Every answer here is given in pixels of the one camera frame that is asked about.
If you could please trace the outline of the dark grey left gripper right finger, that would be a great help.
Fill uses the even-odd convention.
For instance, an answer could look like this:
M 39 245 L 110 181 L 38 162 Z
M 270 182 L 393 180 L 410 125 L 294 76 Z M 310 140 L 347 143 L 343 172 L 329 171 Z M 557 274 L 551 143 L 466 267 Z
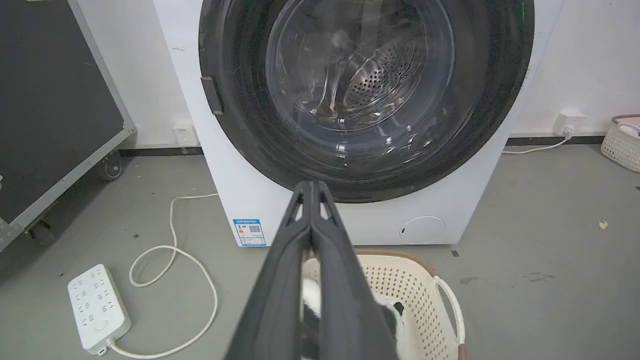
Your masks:
M 386 319 L 322 181 L 311 182 L 311 247 L 320 264 L 322 360 L 397 360 Z

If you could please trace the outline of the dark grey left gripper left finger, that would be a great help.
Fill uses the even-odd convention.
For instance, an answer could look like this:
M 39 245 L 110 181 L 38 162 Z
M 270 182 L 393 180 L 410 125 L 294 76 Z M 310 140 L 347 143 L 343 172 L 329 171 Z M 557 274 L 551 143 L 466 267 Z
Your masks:
M 227 360 L 301 358 L 302 260 L 313 183 L 295 186 L 225 354 Z

